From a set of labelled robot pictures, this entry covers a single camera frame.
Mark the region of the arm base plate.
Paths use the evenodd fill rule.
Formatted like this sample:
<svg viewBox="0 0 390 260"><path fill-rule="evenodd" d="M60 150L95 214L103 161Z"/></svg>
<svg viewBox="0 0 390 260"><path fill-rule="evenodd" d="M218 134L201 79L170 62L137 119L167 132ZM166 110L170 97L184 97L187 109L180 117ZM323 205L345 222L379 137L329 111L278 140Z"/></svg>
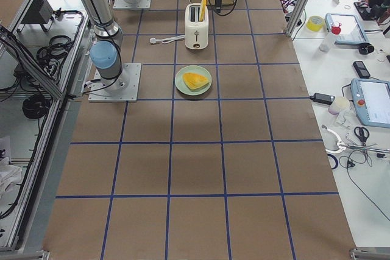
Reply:
<svg viewBox="0 0 390 260"><path fill-rule="evenodd" d="M128 3L124 0L115 0L113 8L115 10L141 10L141 9L149 9L151 6L151 0L141 0L137 3Z"/></svg>
<svg viewBox="0 0 390 260"><path fill-rule="evenodd" d="M141 63L123 63L122 73L114 84L102 79L91 86L90 102L136 102L141 76Z"/></svg>

